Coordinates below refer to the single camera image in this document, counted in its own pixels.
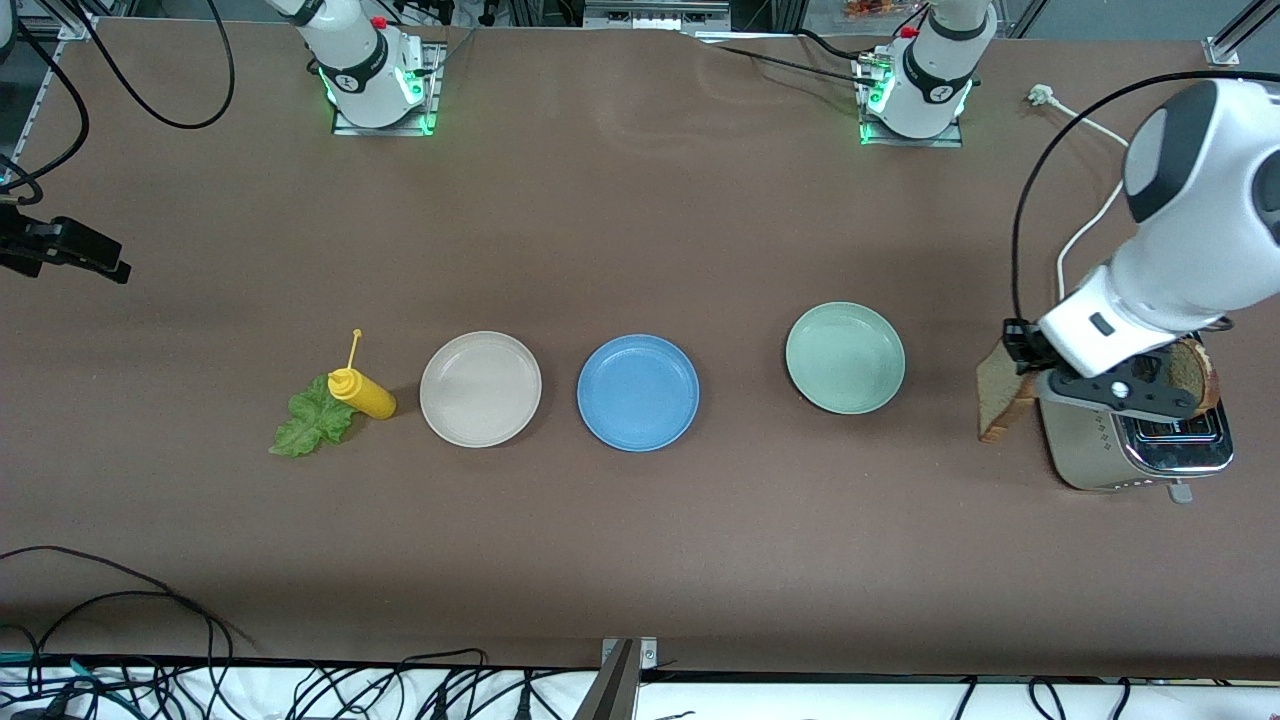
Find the beige round plate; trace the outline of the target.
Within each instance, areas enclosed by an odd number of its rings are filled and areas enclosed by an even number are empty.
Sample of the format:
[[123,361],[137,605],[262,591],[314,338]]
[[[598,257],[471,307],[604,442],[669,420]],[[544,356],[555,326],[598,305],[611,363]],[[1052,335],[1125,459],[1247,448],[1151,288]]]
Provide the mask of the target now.
[[419,404],[439,438],[463,448],[489,448],[529,425],[541,391],[541,369],[524,342],[475,331],[434,352],[421,375]]

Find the aluminium frame profile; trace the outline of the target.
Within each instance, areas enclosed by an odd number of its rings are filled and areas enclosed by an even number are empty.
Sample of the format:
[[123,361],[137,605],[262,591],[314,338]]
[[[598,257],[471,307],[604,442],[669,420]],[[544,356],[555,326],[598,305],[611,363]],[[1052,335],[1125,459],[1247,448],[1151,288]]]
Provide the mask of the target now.
[[[12,0],[13,15],[50,56],[58,56],[65,44],[88,38],[83,22],[86,17],[96,20],[101,15],[133,15],[138,3],[140,0]],[[17,150],[47,76],[46,64],[15,32],[9,49],[0,50],[0,150],[4,152]]]
[[1203,41],[1211,67],[1238,67],[1239,51],[1274,20],[1280,19],[1280,0],[1248,0],[1216,33]]

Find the green round plate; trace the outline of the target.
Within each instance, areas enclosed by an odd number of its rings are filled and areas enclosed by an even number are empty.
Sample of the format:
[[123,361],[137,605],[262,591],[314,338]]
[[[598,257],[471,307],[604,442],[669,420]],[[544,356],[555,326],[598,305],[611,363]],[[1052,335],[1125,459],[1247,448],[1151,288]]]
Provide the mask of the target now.
[[783,357],[797,392],[814,406],[840,415],[883,407],[899,393],[906,374],[905,347],[893,325],[854,302],[806,310],[788,331]]

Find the beige chrome toaster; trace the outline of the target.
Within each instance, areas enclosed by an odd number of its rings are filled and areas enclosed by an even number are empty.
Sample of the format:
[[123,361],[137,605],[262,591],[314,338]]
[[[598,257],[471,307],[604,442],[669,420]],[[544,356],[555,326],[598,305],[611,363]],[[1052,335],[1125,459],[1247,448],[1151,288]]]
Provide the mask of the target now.
[[1234,459],[1221,401],[1183,421],[1157,423],[1039,397],[1055,469],[1071,487],[1115,492],[1166,486],[1176,503],[1192,500],[1189,480],[1212,477]]

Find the grey power strip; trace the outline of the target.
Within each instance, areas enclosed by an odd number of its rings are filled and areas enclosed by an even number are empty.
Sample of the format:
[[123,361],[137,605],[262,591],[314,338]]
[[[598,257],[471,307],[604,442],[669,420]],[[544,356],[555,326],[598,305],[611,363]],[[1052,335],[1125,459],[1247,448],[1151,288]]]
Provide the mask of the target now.
[[730,0],[582,0],[585,29],[730,32]]

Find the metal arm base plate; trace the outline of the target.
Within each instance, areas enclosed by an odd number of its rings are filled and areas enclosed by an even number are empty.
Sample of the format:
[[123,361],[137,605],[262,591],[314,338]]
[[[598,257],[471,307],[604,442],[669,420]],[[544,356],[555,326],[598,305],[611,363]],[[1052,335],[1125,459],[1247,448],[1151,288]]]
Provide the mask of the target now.
[[320,65],[334,108],[332,132],[344,136],[428,137],[436,127],[444,44],[384,29],[375,54],[360,67]]
[[959,147],[957,118],[972,90],[972,74],[940,78],[908,47],[901,53],[863,53],[851,61],[863,145]]

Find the brown bread slice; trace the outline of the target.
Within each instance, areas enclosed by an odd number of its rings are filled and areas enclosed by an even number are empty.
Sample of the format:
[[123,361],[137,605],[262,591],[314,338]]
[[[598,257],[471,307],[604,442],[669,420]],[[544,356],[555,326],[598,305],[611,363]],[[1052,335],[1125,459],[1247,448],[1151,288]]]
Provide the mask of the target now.
[[997,342],[975,368],[979,442],[998,442],[1036,405],[1039,375],[1010,359],[1004,338]]
[[1187,418],[1199,416],[1216,407],[1221,396],[1220,378],[1202,341],[1188,336],[1169,350],[1170,382],[1175,388],[1188,392],[1194,401]]

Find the metal corner bracket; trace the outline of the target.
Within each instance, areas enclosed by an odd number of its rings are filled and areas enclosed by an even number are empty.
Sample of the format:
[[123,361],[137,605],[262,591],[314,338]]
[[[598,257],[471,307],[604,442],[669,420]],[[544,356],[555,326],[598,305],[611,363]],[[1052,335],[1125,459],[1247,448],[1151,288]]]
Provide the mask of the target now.
[[[616,647],[623,641],[625,638],[621,637],[607,637],[602,642],[602,657],[600,657],[602,666],[605,665],[608,657],[613,653]],[[639,652],[640,669],[641,670],[657,669],[659,665],[658,639],[655,637],[639,637],[634,638],[634,644],[636,646]]]

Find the yellow squeeze bottle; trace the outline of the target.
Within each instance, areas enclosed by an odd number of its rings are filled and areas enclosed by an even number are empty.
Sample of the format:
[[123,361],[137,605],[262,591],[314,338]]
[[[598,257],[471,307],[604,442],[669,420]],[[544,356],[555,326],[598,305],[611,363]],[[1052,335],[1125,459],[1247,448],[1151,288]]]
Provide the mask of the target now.
[[330,396],[375,420],[390,419],[397,410],[397,400],[385,387],[370,379],[355,366],[356,354],[364,333],[360,328],[352,331],[352,341],[347,363],[326,374],[326,388]]

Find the grey aluminium profile beam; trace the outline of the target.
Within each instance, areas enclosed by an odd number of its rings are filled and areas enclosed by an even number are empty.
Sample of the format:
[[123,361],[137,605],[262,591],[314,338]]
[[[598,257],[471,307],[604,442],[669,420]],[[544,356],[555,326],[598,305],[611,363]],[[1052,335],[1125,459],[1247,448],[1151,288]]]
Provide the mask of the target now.
[[634,638],[623,638],[596,671],[573,720],[634,720],[641,673]]

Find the blue round plate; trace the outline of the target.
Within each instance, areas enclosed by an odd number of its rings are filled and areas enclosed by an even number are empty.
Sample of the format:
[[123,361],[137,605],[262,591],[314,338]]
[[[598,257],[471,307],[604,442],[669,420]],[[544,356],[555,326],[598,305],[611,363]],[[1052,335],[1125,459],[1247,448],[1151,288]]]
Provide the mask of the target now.
[[579,415],[602,443],[646,454],[666,448],[694,424],[701,382],[689,355],[654,334],[604,342],[579,373]]

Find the green lettuce leaf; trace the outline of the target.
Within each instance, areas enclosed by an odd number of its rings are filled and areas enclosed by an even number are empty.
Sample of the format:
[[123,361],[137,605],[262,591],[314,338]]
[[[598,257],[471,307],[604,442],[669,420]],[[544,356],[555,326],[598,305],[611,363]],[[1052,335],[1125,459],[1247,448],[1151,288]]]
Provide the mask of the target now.
[[340,445],[351,428],[356,410],[335,398],[328,375],[316,375],[287,402],[291,416],[275,430],[269,452],[282,457],[302,457],[323,445]]

